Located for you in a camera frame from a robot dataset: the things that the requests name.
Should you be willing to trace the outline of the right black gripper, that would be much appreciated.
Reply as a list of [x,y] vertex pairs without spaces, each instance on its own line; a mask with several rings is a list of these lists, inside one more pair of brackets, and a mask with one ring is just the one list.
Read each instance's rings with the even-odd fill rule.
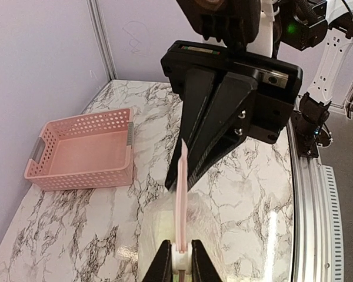
[[172,90],[181,98],[179,135],[165,179],[172,190],[182,142],[188,155],[188,187],[222,139],[251,137],[273,144],[285,127],[301,87],[302,69],[253,53],[176,41],[161,59]]

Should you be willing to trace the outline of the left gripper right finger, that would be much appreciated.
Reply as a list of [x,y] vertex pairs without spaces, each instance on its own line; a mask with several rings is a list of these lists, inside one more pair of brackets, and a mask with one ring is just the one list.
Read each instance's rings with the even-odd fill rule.
[[209,255],[200,240],[192,241],[192,281],[222,282]]

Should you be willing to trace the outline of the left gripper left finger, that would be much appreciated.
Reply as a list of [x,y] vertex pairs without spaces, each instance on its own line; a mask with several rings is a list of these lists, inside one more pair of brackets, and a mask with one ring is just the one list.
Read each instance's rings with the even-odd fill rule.
[[172,244],[169,240],[164,240],[142,282],[172,282]]

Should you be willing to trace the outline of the clear zip top bag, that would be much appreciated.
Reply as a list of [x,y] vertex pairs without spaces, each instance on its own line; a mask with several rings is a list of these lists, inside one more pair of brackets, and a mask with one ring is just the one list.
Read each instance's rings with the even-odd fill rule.
[[192,241],[200,240],[222,281],[227,275],[215,218],[199,194],[188,192],[188,147],[182,142],[176,188],[144,210],[138,242],[138,278],[145,277],[161,243],[172,244],[173,281],[192,281]]

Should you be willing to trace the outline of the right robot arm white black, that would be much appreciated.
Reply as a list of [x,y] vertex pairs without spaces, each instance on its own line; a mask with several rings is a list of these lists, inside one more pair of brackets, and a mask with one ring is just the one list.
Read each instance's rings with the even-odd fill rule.
[[273,144],[288,124],[297,154],[328,146],[332,87],[353,44],[353,1],[179,1],[204,42],[161,59],[182,100],[165,187],[189,190],[247,137]]

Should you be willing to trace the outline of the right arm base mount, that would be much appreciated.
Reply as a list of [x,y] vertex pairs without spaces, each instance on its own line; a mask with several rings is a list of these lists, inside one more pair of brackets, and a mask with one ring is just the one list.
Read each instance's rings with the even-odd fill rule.
[[331,145],[332,133],[326,124],[330,105],[331,102],[317,102],[308,92],[299,101],[299,109],[295,110],[291,117],[299,157],[318,158],[318,146]]

